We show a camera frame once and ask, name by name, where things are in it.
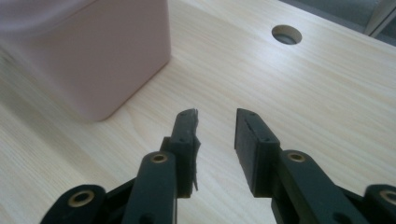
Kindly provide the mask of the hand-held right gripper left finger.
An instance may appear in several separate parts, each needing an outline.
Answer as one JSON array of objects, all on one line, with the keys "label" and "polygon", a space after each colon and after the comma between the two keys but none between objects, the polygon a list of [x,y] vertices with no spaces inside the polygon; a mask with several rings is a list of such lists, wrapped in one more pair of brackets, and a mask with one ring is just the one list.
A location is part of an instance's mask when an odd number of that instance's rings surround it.
[{"label": "hand-held right gripper left finger", "polygon": [[163,139],[160,151],[176,157],[177,197],[190,198],[197,185],[197,154],[201,145],[196,130],[198,110],[184,110],[177,114],[172,134]]}]

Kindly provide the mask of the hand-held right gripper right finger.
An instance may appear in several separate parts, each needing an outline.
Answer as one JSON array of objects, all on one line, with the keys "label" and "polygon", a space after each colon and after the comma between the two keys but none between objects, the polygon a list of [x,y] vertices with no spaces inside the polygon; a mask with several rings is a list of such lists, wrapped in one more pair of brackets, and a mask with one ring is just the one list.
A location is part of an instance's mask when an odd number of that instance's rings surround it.
[{"label": "hand-held right gripper right finger", "polygon": [[234,149],[254,197],[271,198],[272,166],[280,142],[255,112],[238,108]]}]

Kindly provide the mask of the pink plastic storage box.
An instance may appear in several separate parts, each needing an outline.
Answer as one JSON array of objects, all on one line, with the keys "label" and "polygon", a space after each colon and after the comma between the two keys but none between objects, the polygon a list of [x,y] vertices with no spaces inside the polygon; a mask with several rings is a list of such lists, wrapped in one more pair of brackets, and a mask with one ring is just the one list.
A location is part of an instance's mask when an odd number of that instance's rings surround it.
[{"label": "pink plastic storage box", "polygon": [[0,47],[80,116],[106,119],[169,62],[168,0],[0,0]]}]

